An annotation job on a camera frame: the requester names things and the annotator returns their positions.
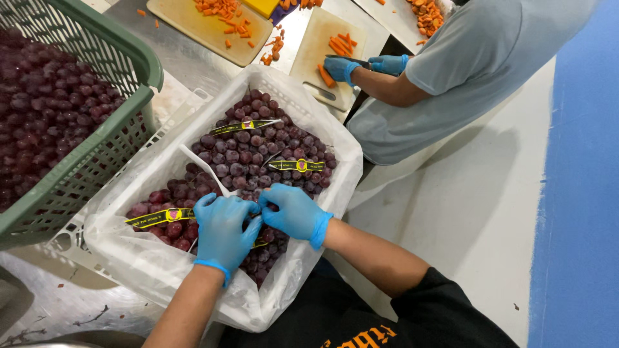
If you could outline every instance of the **wooden cutting board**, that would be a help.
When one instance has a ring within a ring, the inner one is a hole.
[[[346,82],[338,82],[334,88],[327,87],[318,72],[318,64],[324,63],[325,54],[336,54],[329,47],[329,40],[330,37],[336,37],[339,33],[344,35],[350,33],[350,38],[357,42],[352,57],[361,59],[367,33],[320,7],[314,6],[312,11],[301,46],[297,51],[297,57],[292,64],[290,76],[333,94],[335,100],[325,97],[317,90],[310,90],[314,98],[346,111],[350,108],[352,87]]]
[[[224,34],[230,26],[219,16],[203,16],[196,10],[196,3],[191,0],[149,0],[146,4],[150,12],[161,18],[174,28],[206,46],[211,51],[239,66],[251,63],[273,31],[273,25],[263,16],[242,4],[239,9],[241,17],[234,16],[232,21],[240,23],[247,18],[251,24],[251,38],[240,38],[237,33]],[[230,40],[232,47],[226,48],[225,40]],[[254,43],[251,48],[247,42]]]

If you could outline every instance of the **purple cloth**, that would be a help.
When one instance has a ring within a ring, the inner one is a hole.
[[[297,7],[299,7],[300,3],[301,3],[301,1],[299,0],[299,1],[297,1],[296,5],[294,5],[294,6],[290,5],[290,7],[288,8],[287,11],[282,9],[282,6],[277,5],[275,10],[271,14],[271,19],[273,20],[273,26],[276,26],[277,24],[279,24],[279,22],[281,22],[282,19],[284,19],[284,17],[286,17],[288,14],[292,13],[292,11],[296,10]]]

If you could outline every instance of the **black t-shirt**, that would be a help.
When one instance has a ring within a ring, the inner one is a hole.
[[[268,330],[256,334],[228,327],[219,347],[517,347],[434,268],[391,306],[397,323],[378,316],[344,281],[312,274]]]

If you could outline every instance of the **plastic bag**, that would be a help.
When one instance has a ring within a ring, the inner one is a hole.
[[[259,65],[246,67],[211,103],[142,149],[87,206],[84,238],[89,250],[121,284],[159,305],[168,305],[191,270],[195,256],[164,244],[151,233],[134,232],[124,223],[124,215],[151,191],[184,175],[184,165],[192,161],[187,148],[209,132],[249,88],[270,93],[297,126],[332,145],[338,166],[330,187],[317,198],[321,208],[342,217],[361,178],[363,154],[359,143],[324,105],[298,81],[278,70]],[[204,170],[211,171],[197,157],[194,159]],[[229,194],[220,187],[224,195]],[[322,250],[314,251],[307,241],[290,239],[287,252],[274,264],[260,291],[244,272],[234,273],[212,319],[246,331],[266,330],[292,303],[321,254]]]

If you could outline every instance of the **gloved hand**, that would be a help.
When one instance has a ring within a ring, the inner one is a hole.
[[[262,227],[262,218],[257,216],[251,219],[248,215],[250,212],[260,212],[260,206],[255,202],[236,196],[216,197],[215,193],[207,194],[193,208],[200,225],[194,264],[221,269],[226,277],[223,287],[226,287],[230,274],[243,262],[253,246]],[[243,232],[243,222],[246,220],[251,222]]]
[[[368,59],[372,63],[372,71],[382,72],[383,74],[401,74],[409,62],[409,56],[378,56]]]
[[[324,68],[329,72],[329,75],[337,82],[346,81],[351,87],[354,87],[355,84],[350,81],[350,73],[358,66],[361,65],[344,58],[324,58]]]
[[[267,207],[273,203],[279,207],[275,212]],[[264,222],[296,239],[309,240],[310,245],[320,249],[329,219],[333,217],[308,197],[303,190],[283,184],[273,184],[264,189],[258,198]]]

